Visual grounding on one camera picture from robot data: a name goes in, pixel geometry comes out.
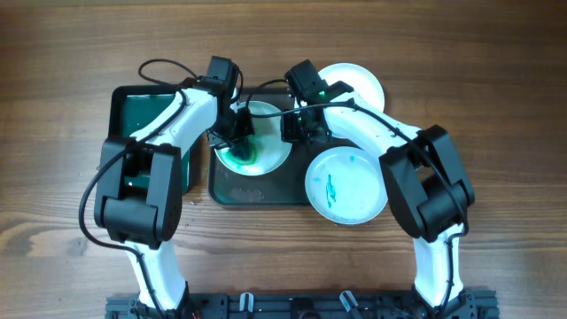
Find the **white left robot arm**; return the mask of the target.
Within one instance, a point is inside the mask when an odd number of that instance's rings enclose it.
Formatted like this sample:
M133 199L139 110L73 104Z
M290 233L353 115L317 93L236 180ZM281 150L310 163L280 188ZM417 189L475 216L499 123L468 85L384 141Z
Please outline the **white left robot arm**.
M139 293L110 299L110 318L197 318L199 308L178 268L172 237L190 185L190 150L207 131L214 144L250 133L235 110L243 75L188 78L177 87L126 86L113 92L100 167L85 191L95 198L94 221L123 251Z

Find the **green yellow sponge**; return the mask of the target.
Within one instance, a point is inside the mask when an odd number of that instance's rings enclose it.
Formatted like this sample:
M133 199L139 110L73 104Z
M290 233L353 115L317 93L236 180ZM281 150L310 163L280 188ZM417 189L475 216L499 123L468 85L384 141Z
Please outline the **green yellow sponge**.
M250 141L235 143L227 150L227 157L238 165L251 165L258 158L257 148Z

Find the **white plate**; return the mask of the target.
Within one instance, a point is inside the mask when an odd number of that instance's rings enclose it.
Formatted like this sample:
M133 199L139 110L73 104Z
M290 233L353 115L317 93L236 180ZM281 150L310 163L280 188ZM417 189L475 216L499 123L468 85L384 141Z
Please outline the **white plate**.
M265 175L283 164L291 152L292 144L283 142L281 139L279 117L252 118L252 123L255 134L247 136L242 141L250 141L256 146L258 158L255 163L238 165L227 157L229 148L214 151L222 165L239 175Z
M326 66L318 74L329 85L338 81L350 85L369 105L384 111L384 89L368 69L352 63L337 63Z
M317 155L307 168L305 190L320 215L345 225L374 219L388 201L377 160L351 146Z

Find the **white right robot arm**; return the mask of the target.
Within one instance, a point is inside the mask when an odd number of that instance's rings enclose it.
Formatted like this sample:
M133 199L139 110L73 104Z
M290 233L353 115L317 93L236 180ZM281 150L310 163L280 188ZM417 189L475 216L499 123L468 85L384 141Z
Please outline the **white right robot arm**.
M305 177L316 211L365 222L385 206L414 241L417 298L437 317L463 290L458 244L469 232L475 194L450 135L440 126L404 124L376 109L345 82L289 84L297 110L284 112L283 137L328 142L339 135L352 147L317 156Z

